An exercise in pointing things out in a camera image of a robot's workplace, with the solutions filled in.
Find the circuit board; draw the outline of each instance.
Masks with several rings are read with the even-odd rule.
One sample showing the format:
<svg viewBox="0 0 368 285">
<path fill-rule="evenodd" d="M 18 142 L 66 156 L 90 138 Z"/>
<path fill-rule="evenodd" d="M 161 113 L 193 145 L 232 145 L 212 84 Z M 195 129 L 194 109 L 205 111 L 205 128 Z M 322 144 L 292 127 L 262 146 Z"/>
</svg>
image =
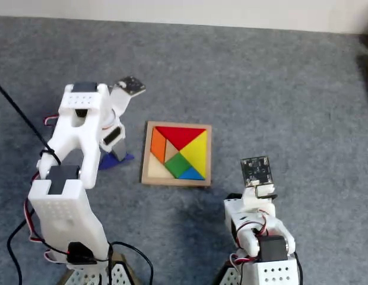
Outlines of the circuit board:
<svg viewBox="0 0 368 285">
<path fill-rule="evenodd" d="M 273 183 L 267 156 L 241 159 L 241 168 L 246 188 Z"/>
</svg>

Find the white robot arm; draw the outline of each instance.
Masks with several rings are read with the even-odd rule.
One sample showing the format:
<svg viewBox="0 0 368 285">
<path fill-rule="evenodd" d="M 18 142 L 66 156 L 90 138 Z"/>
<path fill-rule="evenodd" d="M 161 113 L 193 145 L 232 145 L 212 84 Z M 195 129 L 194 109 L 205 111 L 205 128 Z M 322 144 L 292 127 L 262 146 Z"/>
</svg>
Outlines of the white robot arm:
<svg viewBox="0 0 368 285">
<path fill-rule="evenodd" d="M 299 285 L 295 240 L 275 216 L 274 184 L 268 157 L 241 161 L 245 190 L 224 200 L 226 226 L 238 250 L 215 284 Z"/>
<path fill-rule="evenodd" d="M 83 151 L 80 166 L 58 165 L 46 151 L 37 163 L 40 180 L 28 195 L 40 219 L 42 236 L 55 262 L 86 274 L 104 274 L 109 244 L 86 194 L 96 184 L 100 148 L 118 160 L 126 156 L 125 127 L 119 120 L 132 97 L 145 91 L 134 77 L 120 80 L 109 94 L 105 84 L 65 87 L 59 117 L 48 142 L 60 161 L 74 149 Z"/>
</svg>

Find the tangram piece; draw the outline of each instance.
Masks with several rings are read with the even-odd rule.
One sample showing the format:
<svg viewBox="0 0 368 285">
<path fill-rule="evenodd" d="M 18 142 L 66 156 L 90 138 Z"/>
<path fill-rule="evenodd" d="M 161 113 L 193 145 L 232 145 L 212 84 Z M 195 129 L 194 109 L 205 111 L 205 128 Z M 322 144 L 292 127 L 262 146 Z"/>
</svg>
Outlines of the tangram piece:
<svg viewBox="0 0 368 285">
<path fill-rule="evenodd" d="M 148 122 L 142 183 L 210 186 L 210 125 Z"/>
</svg>

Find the wooden frame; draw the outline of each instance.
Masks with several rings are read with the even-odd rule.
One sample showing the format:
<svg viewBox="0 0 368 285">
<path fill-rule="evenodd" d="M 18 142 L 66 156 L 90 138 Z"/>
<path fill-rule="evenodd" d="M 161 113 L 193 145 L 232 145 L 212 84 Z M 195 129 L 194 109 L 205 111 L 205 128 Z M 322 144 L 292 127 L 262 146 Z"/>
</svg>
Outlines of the wooden frame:
<svg viewBox="0 0 368 285">
<path fill-rule="evenodd" d="M 167 179 L 167 178 L 150 178 L 147 176 L 148 163 L 150 161 L 150 147 L 153 134 L 153 128 L 155 126 L 173 126 L 178 128 L 196 128 L 206 129 L 207 138 L 207 165 L 205 180 L 189 180 L 189 179 Z M 172 122 L 155 122 L 149 121 L 147 124 L 146 142 L 144 148 L 143 168 L 142 168 L 142 183 L 152 185 L 174 185 L 174 186 L 210 186 L 211 185 L 211 146 L 212 146 L 212 126 L 200 125 L 194 123 L 172 123 Z"/>
</svg>

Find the blue triangle piece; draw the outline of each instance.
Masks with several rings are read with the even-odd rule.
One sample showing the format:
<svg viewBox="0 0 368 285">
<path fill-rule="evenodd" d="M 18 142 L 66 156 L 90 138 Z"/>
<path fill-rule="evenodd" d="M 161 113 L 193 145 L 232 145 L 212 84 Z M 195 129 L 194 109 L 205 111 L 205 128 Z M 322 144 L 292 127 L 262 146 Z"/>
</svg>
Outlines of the blue triangle piece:
<svg viewBox="0 0 368 285">
<path fill-rule="evenodd" d="M 180 175 L 179 179 L 191 179 L 191 180 L 205 180 L 204 177 L 197 172 L 193 167 L 189 168 L 186 172 Z"/>
<path fill-rule="evenodd" d="M 105 170 L 105 169 L 109 169 L 112 168 L 114 166 L 117 166 L 123 162 L 127 162 L 129 160 L 133 160 L 134 156 L 132 154 L 126 154 L 125 158 L 121 161 L 119 161 L 114 154 L 112 153 L 108 153 L 107 155 L 105 155 L 99 165 L 99 170 Z"/>
</svg>

